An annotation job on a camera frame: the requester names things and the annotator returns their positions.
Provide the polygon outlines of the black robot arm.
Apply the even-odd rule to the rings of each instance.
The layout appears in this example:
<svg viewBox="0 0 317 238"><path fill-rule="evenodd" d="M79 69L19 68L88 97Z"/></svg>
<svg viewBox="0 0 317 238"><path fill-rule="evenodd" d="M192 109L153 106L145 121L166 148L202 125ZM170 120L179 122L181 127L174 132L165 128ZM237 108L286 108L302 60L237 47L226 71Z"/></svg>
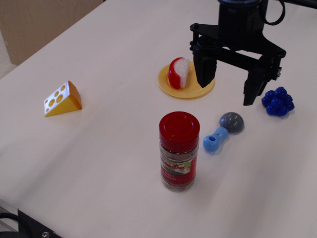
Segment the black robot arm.
<svg viewBox="0 0 317 238"><path fill-rule="evenodd" d="M266 19L266 0L221 0L217 25L191 25L190 50L201 87L207 87L215 78L217 61L244 69L248 78L243 104L250 106L267 83L280 76L280 62L286 51L263 35L266 24L277 25L284 19L285 1L280 4L281 16L270 23Z"/></svg>

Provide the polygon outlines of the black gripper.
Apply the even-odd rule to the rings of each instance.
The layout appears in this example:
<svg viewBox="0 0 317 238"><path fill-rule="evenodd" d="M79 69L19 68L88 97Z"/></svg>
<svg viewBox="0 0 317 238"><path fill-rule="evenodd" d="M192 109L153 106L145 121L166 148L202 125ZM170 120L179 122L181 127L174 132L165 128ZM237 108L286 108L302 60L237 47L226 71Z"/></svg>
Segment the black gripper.
<svg viewBox="0 0 317 238"><path fill-rule="evenodd" d="M217 61L248 71L244 106L254 103L267 81L280 76L286 51L263 35L266 0L221 0L217 25L194 23L190 43L198 84L205 88L215 78Z"/></svg>

